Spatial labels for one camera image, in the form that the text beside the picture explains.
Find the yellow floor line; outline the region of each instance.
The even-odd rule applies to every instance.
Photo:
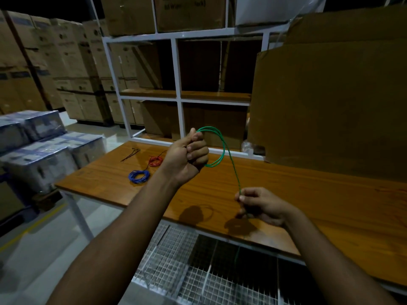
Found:
[[[33,223],[31,226],[29,226],[25,231],[23,231],[21,234],[19,234],[18,236],[16,236],[14,239],[8,241],[6,244],[4,244],[2,247],[0,247],[0,252],[2,252],[4,249],[6,249],[7,247],[9,247],[10,245],[12,245],[13,243],[15,243],[16,241],[18,241],[19,239],[21,239],[25,234],[27,234],[28,232],[30,232],[31,230],[33,230],[35,227],[37,227],[38,225],[40,225],[41,223],[43,223],[44,221],[48,220],[49,218],[53,217],[55,214],[57,214],[60,210],[62,210],[67,204],[64,203],[63,205],[60,205],[59,207],[57,207],[55,210],[52,210],[52,212],[49,212],[47,215],[45,215],[43,218],[41,218],[40,220],[36,221],[35,223]]]

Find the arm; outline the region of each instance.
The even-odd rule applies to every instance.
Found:
[[[243,189],[235,200],[242,207],[237,217],[256,217],[288,231],[330,305],[397,305],[295,206],[259,187]]]
[[[130,205],[74,260],[47,304],[119,303],[168,204],[208,162],[208,153],[194,128],[174,142]]]

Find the forearm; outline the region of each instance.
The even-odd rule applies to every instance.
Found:
[[[116,304],[177,191],[158,170],[135,199],[75,259],[48,304]]]
[[[296,209],[286,229],[330,305],[396,305],[394,299],[338,250]]]

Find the white box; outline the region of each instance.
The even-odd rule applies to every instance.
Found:
[[[67,146],[79,169],[106,154],[105,138],[102,135],[71,132],[48,140],[47,143]]]
[[[32,141],[66,133],[59,112],[24,110],[0,116],[0,120],[19,122]]]
[[[77,170],[66,146],[35,142],[2,157],[0,161],[15,179],[26,183],[36,193],[49,193],[54,183]]]
[[[0,120],[0,154],[29,144],[30,140],[19,122]]]
[[[322,12],[326,0],[237,0],[236,25],[286,22],[297,15]]]

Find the person's left hand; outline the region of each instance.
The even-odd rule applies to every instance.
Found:
[[[209,149],[203,137],[202,133],[191,128],[188,135],[168,149],[161,169],[178,187],[195,177],[208,162]]]

